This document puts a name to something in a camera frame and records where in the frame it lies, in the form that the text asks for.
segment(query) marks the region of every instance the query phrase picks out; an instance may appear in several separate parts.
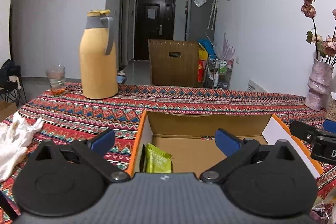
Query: open cardboard box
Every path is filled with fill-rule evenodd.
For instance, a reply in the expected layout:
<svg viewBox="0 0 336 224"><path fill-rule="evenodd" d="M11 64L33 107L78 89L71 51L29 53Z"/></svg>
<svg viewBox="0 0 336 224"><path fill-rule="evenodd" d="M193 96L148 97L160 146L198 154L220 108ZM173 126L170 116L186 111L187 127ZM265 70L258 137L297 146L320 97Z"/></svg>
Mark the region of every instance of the open cardboard box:
<svg viewBox="0 0 336 224"><path fill-rule="evenodd" d="M197 177L225 159L217 148L214 138L218 128L243 139L253 138L260 144L275 144L278 139L287 139L299 153L315 178L323 169L310 152L276 115L232 116L222 114L182 115L145 111L133 146L127 173L142 170L144 146L152 143L172 154L174 173L194 172Z"/></svg>
<svg viewBox="0 0 336 224"><path fill-rule="evenodd" d="M17 111L15 103L0 101L0 123Z"/></svg>

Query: thermos lid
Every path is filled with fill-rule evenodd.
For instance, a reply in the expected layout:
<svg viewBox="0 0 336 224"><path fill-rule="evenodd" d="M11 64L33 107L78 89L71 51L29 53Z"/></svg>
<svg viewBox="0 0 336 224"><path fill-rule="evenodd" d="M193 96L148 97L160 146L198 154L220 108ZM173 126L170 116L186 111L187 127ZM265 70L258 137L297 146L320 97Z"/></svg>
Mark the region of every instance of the thermos lid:
<svg viewBox="0 0 336 224"><path fill-rule="evenodd" d="M110 10L92 10L87 12L88 17L95 17L95 16L100 16L100 15L106 15L109 14L111 11Z"/></svg>

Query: glass cup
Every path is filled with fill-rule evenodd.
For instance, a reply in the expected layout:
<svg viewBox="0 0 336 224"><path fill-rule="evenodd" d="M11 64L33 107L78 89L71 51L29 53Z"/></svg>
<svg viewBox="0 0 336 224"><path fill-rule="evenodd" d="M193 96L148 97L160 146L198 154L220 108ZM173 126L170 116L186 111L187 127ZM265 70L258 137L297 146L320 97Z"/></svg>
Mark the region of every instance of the glass cup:
<svg viewBox="0 0 336 224"><path fill-rule="evenodd" d="M61 96L65 92L65 68L61 65L52 67L45 71L53 96Z"/></svg>

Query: patterned tablecloth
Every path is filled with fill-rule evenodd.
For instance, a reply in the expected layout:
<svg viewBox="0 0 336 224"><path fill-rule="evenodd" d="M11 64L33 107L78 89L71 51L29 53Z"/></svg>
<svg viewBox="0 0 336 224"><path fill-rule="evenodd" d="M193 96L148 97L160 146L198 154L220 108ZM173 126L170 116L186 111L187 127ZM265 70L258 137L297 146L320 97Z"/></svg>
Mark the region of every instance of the patterned tablecloth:
<svg viewBox="0 0 336 224"><path fill-rule="evenodd" d="M299 120L321 128L325 112L315 112L307 108L304 100L302 96L278 93L121 85L116 96L96 101L83 96L81 84L67 83L67 93L63 96L53 97L47 90L18 111L31 124L38 117L42 117L45 122L42 131L34 135L29 152L44 139L67 144L79 137L90 139L106 128L113 128L116 135L115 146L105 155L105 159L125 170L144 110L180 114L276 114L287 125L293 120ZM12 117L4 120L6 124L11 121ZM19 164L13 175L0 184L0 190L16 210L11 189L24 164L25 161ZM336 168L327 164L322 167L325 174L317 180L317 184L319 195L325 197L334 187ZM10 222L0 208L0 224Z"/></svg>

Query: pink vase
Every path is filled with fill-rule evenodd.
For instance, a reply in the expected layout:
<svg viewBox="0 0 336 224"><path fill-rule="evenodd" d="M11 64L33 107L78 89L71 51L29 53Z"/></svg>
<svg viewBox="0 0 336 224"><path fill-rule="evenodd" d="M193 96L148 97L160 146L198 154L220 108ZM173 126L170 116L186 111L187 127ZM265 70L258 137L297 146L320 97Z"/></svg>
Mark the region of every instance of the pink vase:
<svg viewBox="0 0 336 224"><path fill-rule="evenodd" d="M314 60L314 65L308 80L309 92L304 104L315 111L322 108L322 97L330 94L329 86L333 67L325 62Z"/></svg>

